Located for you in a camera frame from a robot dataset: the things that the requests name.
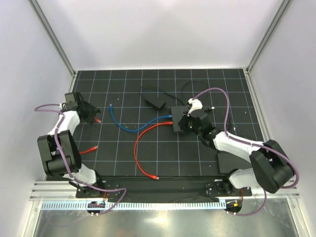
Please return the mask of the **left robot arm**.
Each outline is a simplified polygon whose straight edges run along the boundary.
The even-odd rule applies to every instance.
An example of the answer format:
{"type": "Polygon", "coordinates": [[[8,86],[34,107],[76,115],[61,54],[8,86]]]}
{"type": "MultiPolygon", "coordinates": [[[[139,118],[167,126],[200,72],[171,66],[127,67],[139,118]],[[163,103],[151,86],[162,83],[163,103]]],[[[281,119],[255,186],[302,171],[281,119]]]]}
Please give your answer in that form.
{"type": "Polygon", "coordinates": [[[58,114],[58,121],[47,134],[37,139],[43,169],[47,177],[60,177],[83,194],[98,198],[105,186],[97,171],[82,164],[81,155],[73,134],[80,123],[94,124],[100,109],[91,105],[79,92],[65,94],[65,102],[58,104],[59,110],[35,108],[36,112],[58,114]]]}

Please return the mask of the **black network switch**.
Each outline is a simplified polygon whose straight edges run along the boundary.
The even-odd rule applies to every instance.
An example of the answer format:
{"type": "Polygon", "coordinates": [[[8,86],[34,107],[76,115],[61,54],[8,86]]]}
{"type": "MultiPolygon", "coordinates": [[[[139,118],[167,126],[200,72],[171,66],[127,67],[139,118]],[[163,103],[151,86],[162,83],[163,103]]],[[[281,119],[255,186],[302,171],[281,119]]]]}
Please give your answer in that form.
{"type": "Polygon", "coordinates": [[[173,123],[173,131],[175,133],[189,133],[188,124],[185,117],[189,111],[188,106],[171,107],[171,118],[173,123]]]}

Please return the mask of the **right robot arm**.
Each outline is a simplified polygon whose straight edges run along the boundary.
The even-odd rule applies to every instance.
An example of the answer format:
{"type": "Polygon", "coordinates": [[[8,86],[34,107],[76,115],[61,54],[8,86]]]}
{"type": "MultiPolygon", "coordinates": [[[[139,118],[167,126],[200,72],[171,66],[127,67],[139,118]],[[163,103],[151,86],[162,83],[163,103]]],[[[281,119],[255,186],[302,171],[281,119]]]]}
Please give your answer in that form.
{"type": "Polygon", "coordinates": [[[271,194],[287,189],[286,183],[299,173],[292,161],[274,140],[257,142],[233,135],[227,129],[217,129],[202,109],[184,114],[178,123],[181,131],[192,132],[206,146],[230,153],[251,164],[248,169],[233,169],[223,182],[223,192],[235,195],[241,188],[260,187],[271,194]]]}

